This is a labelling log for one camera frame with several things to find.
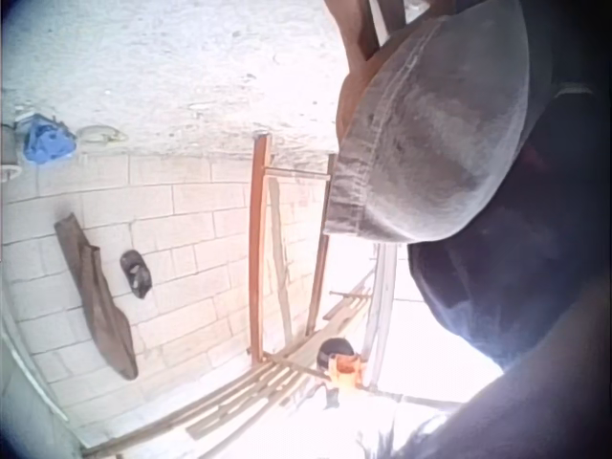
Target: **brown cloth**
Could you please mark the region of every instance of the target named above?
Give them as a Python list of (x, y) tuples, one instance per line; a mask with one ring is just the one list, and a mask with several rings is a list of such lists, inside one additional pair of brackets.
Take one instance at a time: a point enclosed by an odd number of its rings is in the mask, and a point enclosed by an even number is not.
[(74, 214), (57, 222), (55, 232), (83, 300), (94, 343), (110, 366), (127, 380), (135, 380), (138, 366), (130, 324), (108, 290), (99, 247), (89, 244)]

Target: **person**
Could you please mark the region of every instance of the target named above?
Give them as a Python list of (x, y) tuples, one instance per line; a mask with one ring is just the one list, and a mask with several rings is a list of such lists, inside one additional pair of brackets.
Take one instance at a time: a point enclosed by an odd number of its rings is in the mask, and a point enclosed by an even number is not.
[(325, 231), (407, 244), (434, 316), (505, 370), (369, 455), (610, 457), (603, 41), (558, 2), (439, 1), (379, 46), (367, 3), (326, 0), (350, 73)]

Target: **stone brick wall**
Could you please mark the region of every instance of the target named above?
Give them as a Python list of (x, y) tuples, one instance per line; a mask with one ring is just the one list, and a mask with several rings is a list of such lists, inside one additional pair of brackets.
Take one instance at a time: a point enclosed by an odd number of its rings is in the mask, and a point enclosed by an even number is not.
[[(249, 162), (92, 156), (28, 167), (3, 186), (12, 313), (71, 426), (90, 445), (147, 424), (250, 365), (250, 178)], [(284, 179), (271, 199), (277, 206), (269, 206), (266, 240), (267, 351), (290, 338), (283, 315), (294, 336), (303, 330), (322, 199), (322, 183)], [(140, 368), (134, 382), (105, 363), (85, 324), (54, 233), (70, 212), (101, 247), (109, 288), (130, 321)], [(120, 256), (132, 248), (152, 272), (145, 300), (131, 294), (120, 269)]]

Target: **orange object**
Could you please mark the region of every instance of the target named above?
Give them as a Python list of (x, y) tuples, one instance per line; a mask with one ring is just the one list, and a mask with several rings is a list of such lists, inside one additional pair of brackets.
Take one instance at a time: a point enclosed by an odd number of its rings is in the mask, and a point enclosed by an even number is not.
[(354, 389), (363, 381), (365, 362), (360, 356), (336, 354), (329, 359), (329, 377), (332, 385), (340, 389)]

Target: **blue cloth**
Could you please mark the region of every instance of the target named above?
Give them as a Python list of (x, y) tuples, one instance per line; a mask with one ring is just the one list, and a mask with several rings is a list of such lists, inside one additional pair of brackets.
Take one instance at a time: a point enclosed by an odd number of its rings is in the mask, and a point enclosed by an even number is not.
[(69, 157), (77, 149), (75, 136), (55, 121), (34, 115), (24, 146), (24, 156), (28, 161), (44, 164), (58, 158)]

